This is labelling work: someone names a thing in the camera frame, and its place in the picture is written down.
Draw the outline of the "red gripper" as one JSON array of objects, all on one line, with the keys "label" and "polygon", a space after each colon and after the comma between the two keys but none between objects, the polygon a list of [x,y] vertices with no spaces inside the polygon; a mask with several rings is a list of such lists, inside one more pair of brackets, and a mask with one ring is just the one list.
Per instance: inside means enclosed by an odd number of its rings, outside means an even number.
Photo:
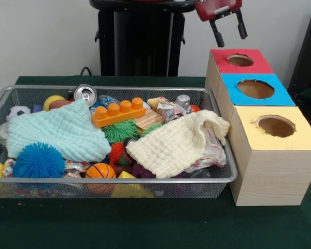
[{"label": "red gripper", "polygon": [[205,22],[209,21],[212,28],[217,46],[219,48],[224,47],[224,41],[221,33],[218,31],[216,26],[217,17],[226,16],[234,12],[238,20],[238,31],[241,39],[246,39],[248,34],[243,21],[243,16],[241,13],[242,0],[204,0],[195,1],[195,10],[199,18]]}]

